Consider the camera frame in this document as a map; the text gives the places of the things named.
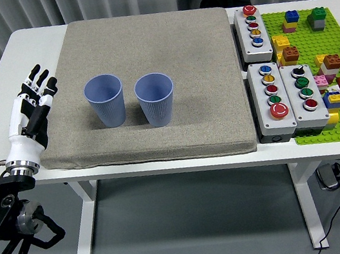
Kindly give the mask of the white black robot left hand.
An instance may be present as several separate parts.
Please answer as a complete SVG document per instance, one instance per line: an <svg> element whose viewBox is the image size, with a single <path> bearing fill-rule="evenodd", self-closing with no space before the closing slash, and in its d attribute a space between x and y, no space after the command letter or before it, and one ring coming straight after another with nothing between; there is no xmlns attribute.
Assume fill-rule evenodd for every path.
<svg viewBox="0 0 340 254"><path fill-rule="evenodd" d="M41 153L48 145L48 114L57 93L57 79L49 77L49 70L40 72L36 64L21 85L13 102L9 125L11 149L6 166L19 161L40 163Z"/></svg>

